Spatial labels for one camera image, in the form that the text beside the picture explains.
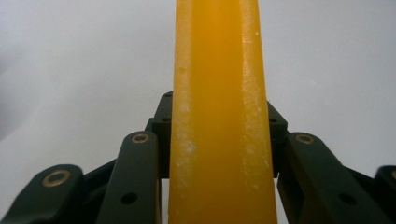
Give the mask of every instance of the brass rivet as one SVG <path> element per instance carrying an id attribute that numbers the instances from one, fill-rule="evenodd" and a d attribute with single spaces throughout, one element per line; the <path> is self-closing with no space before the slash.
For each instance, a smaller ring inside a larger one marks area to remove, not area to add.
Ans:
<path id="1" fill-rule="evenodd" d="M 140 133 L 132 137 L 132 141 L 135 143 L 145 143 L 148 140 L 149 140 L 149 136 L 145 133 Z"/>
<path id="2" fill-rule="evenodd" d="M 304 144 L 313 144 L 314 138 L 308 134 L 297 134 L 296 139 Z"/>
<path id="3" fill-rule="evenodd" d="M 62 177 L 55 180 L 51 180 L 51 178 L 56 175 L 61 175 Z M 47 188 L 53 188 L 62 185 L 62 183 L 64 183 L 68 178 L 70 178 L 70 175 L 71 175 L 70 171 L 67 170 L 54 171 L 44 178 L 43 186 Z"/>

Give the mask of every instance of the yellow candle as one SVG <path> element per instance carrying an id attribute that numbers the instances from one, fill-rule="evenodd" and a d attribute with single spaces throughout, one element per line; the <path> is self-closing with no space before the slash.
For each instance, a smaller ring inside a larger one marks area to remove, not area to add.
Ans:
<path id="1" fill-rule="evenodd" d="M 276 223 L 257 0 L 177 0 L 169 223 Z"/>

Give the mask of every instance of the yellow cylinder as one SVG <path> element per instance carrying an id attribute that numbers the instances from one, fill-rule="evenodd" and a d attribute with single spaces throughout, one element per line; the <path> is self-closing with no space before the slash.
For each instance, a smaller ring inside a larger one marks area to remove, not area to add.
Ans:
<path id="1" fill-rule="evenodd" d="M 257 0 L 177 0 L 170 224 L 276 223 Z"/>

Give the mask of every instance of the hole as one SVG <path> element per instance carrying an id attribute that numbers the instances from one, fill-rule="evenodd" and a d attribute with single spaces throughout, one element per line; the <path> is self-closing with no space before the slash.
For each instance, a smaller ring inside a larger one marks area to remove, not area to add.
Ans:
<path id="1" fill-rule="evenodd" d="M 313 144 L 314 138 L 307 134 L 297 134 L 296 139 L 304 144 Z"/>
<path id="2" fill-rule="evenodd" d="M 356 199 L 349 194 L 341 193 L 338 195 L 338 198 L 341 199 L 344 203 L 347 204 L 356 204 Z"/>
<path id="3" fill-rule="evenodd" d="M 137 141 L 144 141 L 146 139 L 146 136 L 145 135 L 138 135 L 135 139 Z"/>
<path id="4" fill-rule="evenodd" d="M 127 193 L 124 196 L 122 196 L 122 198 L 121 198 L 121 202 L 123 204 L 131 204 L 131 203 L 136 202 L 136 200 L 137 200 L 137 194 L 135 194 L 133 192 Z"/>
<path id="5" fill-rule="evenodd" d="M 47 188 L 53 188 L 62 185 L 69 177 L 71 173 L 67 170 L 57 170 L 43 179 L 43 186 Z"/>
<path id="6" fill-rule="evenodd" d="M 134 137 L 132 137 L 132 141 L 135 143 L 145 143 L 149 140 L 149 136 L 146 135 L 145 133 L 140 133 L 137 135 L 134 135 Z"/>
<path id="7" fill-rule="evenodd" d="M 49 182 L 59 181 L 62 180 L 62 178 L 64 178 L 64 174 L 51 175 L 49 177 Z"/>

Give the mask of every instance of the white background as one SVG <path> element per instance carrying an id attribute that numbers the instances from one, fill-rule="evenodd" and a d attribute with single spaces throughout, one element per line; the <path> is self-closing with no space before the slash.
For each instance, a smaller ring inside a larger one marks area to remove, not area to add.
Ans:
<path id="1" fill-rule="evenodd" d="M 366 175 L 396 164 L 396 2 L 260 7 L 267 96 L 289 130 Z M 88 173 L 144 129 L 172 90 L 174 24 L 175 0 L 0 2 L 0 217 L 36 173 Z"/>

